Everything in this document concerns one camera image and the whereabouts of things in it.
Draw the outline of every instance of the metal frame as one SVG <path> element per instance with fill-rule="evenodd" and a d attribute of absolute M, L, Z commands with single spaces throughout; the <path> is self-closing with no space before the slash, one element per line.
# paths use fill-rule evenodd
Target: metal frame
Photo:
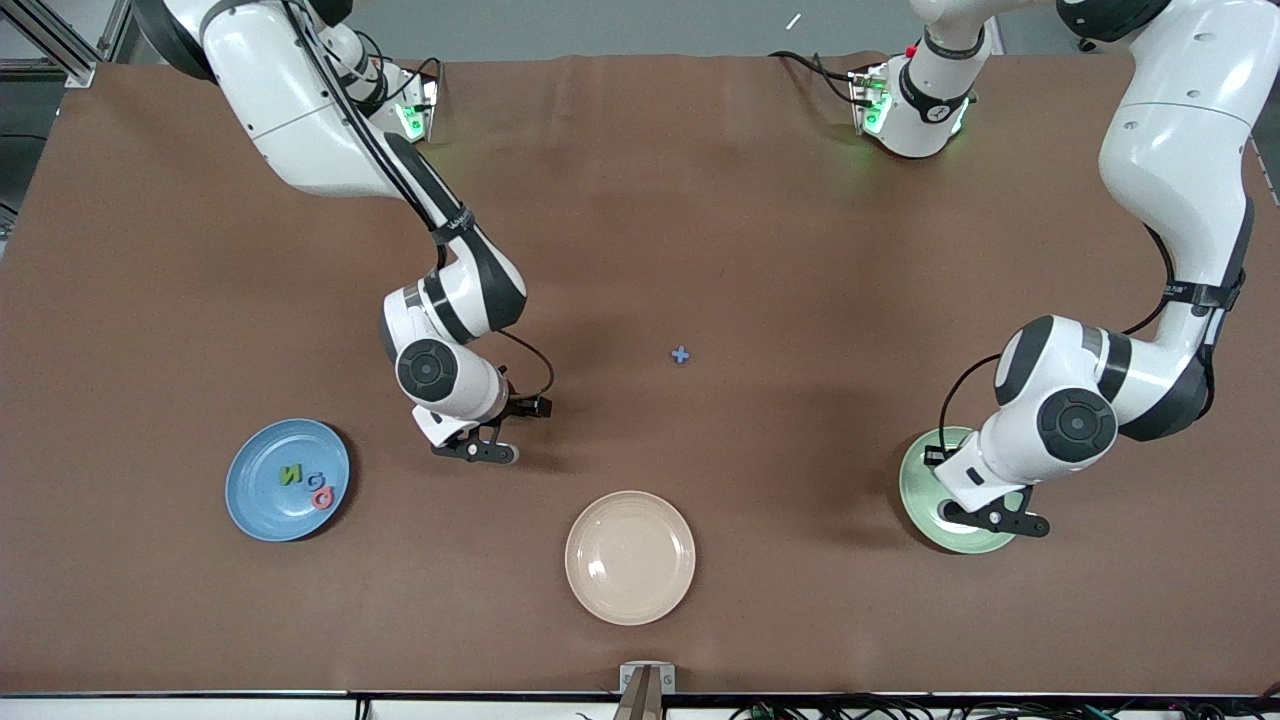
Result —
<path fill-rule="evenodd" d="M 134 24 L 129 0 L 115 0 L 102 35 L 93 44 L 42 0 L 0 0 L 0 14 L 45 55 L 38 59 L 3 59 L 0 72 L 28 76 L 65 73 L 67 87 L 92 85 L 96 64 L 120 56 Z"/>
<path fill-rule="evenodd" d="M 41 0 L 0 0 L 0 13 L 67 73 L 67 87 L 88 87 L 102 60 L 97 49 Z"/>

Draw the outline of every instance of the green indicator light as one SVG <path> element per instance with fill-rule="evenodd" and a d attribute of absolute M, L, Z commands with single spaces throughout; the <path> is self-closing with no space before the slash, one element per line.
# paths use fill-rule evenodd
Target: green indicator light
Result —
<path fill-rule="evenodd" d="M 876 105 L 867 110 L 867 120 L 863 124 L 864 129 L 870 133 L 877 133 L 884 127 L 884 117 L 888 115 L 890 109 L 893 106 L 893 99 L 886 92 L 881 95 Z"/>

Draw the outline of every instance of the green plate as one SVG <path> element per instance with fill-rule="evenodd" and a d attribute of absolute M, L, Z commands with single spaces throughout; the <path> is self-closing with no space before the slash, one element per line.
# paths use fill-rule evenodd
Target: green plate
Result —
<path fill-rule="evenodd" d="M 969 428 L 948 427 L 947 447 L 957 447 L 972 432 Z M 942 483 L 933 475 L 933 470 L 924 464 L 924 447 L 927 445 L 938 445 L 938 430 L 929 430 L 911 443 L 906 456 L 902 457 L 902 470 L 897 474 L 897 489 L 902 493 L 902 506 L 906 507 L 906 514 L 915 523 L 915 527 L 938 547 L 964 555 L 980 555 L 1009 544 L 1009 541 L 1014 539 L 1014 536 L 1009 533 L 969 528 L 942 519 L 938 512 L 942 503 L 951 500 L 951 493 L 942 487 Z"/>

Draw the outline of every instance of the blue plate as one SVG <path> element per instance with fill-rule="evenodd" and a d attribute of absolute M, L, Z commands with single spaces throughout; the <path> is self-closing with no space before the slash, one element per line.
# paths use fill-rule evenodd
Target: blue plate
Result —
<path fill-rule="evenodd" d="M 351 460 L 329 425 L 294 419 L 248 438 L 227 471 L 227 511 L 250 537 L 285 542 L 333 518 L 347 495 Z"/>

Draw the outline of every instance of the plate rim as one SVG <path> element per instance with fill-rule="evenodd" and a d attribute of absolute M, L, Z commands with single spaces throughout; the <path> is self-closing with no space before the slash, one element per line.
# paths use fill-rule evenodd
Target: plate rim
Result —
<path fill-rule="evenodd" d="M 959 441 L 961 443 L 972 433 L 975 432 L 973 428 L 965 428 L 965 427 L 961 427 L 961 425 L 947 425 L 943 429 L 946 432 L 948 432 L 948 433 L 952 432 L 952 430 L 955 430 L 956 433 L 964 432 L 964 436 Z M 950 436 L 947 437 L 947 439 L 948 439 L 947 445 L 951 445 L 950 443 L 950 439 L 951 439 Z M 938 442 L 938 429 L 937 428 L 931 428 L 929 430 L 924 432 L 924 434 L 922 434 L 920 437 L 915 438 L 914 442 L 911 442 L 911 446 L 908 447 L 906 454 L 902 456 L 902 464 L 900 465 L 899 474 L 897 474 L 899 502 L 902 503 L 902 510 L 906 511 L 906 516 L 908 516 L 908 519 L 911 520 L 911 524 L 915 525 L 915 529 L 919 530 L 920 534 L 923 534 L 924 538 L 928 539 L 931 543 L 933 543 L 936 547 L 941 548 L 945 552 L 952 552 L 952 553 L 956 553 L 956 555 L 966 555 L 966 556 L 987 555 L 987 553 L 995 552 L 995 551 L 1005 547 L 1010 542 L 1012 542 L 1014 536 L 1011 536 L 1011 534 L 1007 534 L 1007 533 L 989 533 L 989 530 L 982 530 L 982 532 L 988 532 L 988 534 L 995 536 L 995 537 L 998 538 L 998 539 L 995 541 L 996 542 L 995 546 L 984 548 L 984 550 L 948 547 L 947 544 L 943 544 L 943 541 L 940 541 L 938 538 L 933 537 L 934 532 L 947 533 L 947 530 L 945 528 L 941 528 L 937 524 L 929 523 L 928 524 L 928 529 L 925 529 L 925 520 L 918 519 L 915 516 L 915 514 L 911 511 L 913 510 L 911 506 L 906 503 L 905 486 L 906 486 L 906 470 L 908 470 L 908 465 L 909 464 L 914 465 L 914 462 L 911 462 L 911 460 L 918 455 L 915 452 L 916 447 L 919 446 L 919 454 L 923 455 L 924 446 L 928 445 L 929 442 Z"/>
<path fill-rule="evenodd" d="M 680 524 L 684 525 L 685 532 L 689 536 L 689 578 L 685 582 L 685 587 L 681 588 L 680 597 L 676 598 L 676 601 L 671 605 L 671 607 L 663 610 L 660 614 L 646 620 L 622 621 L 614 618 L 605 618 L 604 615 L 600 615 L 582 600 L 582 593 L 575 585 L 573 573 L 570 570 L 570 561 L 572 557 L 572 552 L 570 551 L 570 543 L 573 541 L 573 536 L 577 533 L 579 527 L 582 523 L 582 519 L 586 518 L 589 512 L 595 510 L 596 506 L 609 501 L 616 501 L 616 498 L 618 498 L 620 496 L 643 497 L 650 501 L 657 501 L 659 507 L 671 511 L 676 518 L 680 519 Z M 675 611 L 677 607 L 680 607 L 680 603 L 685 601 L 685 597 L 689 594 L 689 589 L 694 585 L 694 575 L 696 573 L 698 573 L 698 541 L 694 538 L 694 529 L 689 525 L 689 520 L 686 520 L 684 512 L 681 512 L 669 501 L 652 492 L 645 492 L 643 489 L 620 489 L 595 498 L 586 507 L 584 507 L 581 512 L 577 514 L 577 518 L 573 520 L 573 525 L 568 530 L 568 536 L 564 538 L 564 579 L 566 582 L 568 582 L 570 591 L 573 593 L 573 597 L 577 600 L 577 603 L 582 606 L 584 610 L 586 610 L 595 618 L 599 618 L 600 620 L 609 623 L 611 625 L 635 628 L 639 625 L 648 625 L 650 623 L 657 623 L 658 620 L 662 620 L 667 615 L 671 615 L 671 612 Z"/>
<path fill-rule="evenodd" d="M 338 447 L 342 448 L 342 465 L 343 465 L 342 469 L 343 469 L 343 474 L 346 477 L 343 478 L 343 483 L 342 483 L 340 491 L 333 498 L 333 512 L 330 512 L 329 516 L 325 518 L 324 521 L 321 521 L 319 525 L 316 525 L 315 528 L 311 528 L 310 530 L 307 530 L 307 532 L 305 532 L 302 534 L 297 534 L 297 536 L 292 536 L 292 537 L 279 537 L 279 538 L 262 537 L 262 536 L 256 534 L 255 532 L 250 530 L 244 525 L 242 525 L 241 521 L 236 518 L 236 512 L 232 510 L 232 473 L 236 471 L 236 465 L 241 460 L 241 456 L 244 452 L 246 447 L 248 447 L 260 436 L 264 436 L 264 434 L 271 432 L 278 425 L 285 425 L 285 424 L 291 424 L 291 423 L 300 423 L 300 424 L 303 424 L 303 425 L 310 425 L 312 428 L 317 427 L 321 430 L 317 434 L 325 434 L 325 433 L 328 433 L 329 436 L 332 436 L 332 438 L 338 443 Z M 337 512 L 338 507 L 342 505 L 342 501 L 347 497 L 347 486 L 349 486 L 349 484 L 351 484 L 351 450 L 347 448 L 347 443 L 343 442 L 342 436 L 339 436 L 338 432 L 334 430 L 333 428 L 330 428 L 326 423 L 324 423 L 321 420 L 316 420 L 314 418 L 284 418 L 282 420 L 276 420 L 274 423 L 264 425 L 256 433 L 253 433 L 252 436 L 250 436 L 248 439 L 246 439 L 243 443 L 241 443 L 239 450 L 236 451 L 236 455 L 232 456 L 230 464 L 227 466 L 227 480 L 225 480 L 225 483 L 223 486 L 223 502 L 227 505 L 227 515 L 230 516 L 232 523 L 236 525 L 236 528 L 239 529 L 239 532 L 244 533 L 246 536 L 248 536 L 248 537 L 251 537 L 251 538 L 253 538 L 256 541 L 260 541 L 260 542 L 293 542 L 293 541 L 302 539 L 302 538 L 305 538 L 305 537 L 307 537 L 307 536 L 310 536 L 312 533 L 319 532 L 320 528 L 324 528 L 338 514 Z"/>

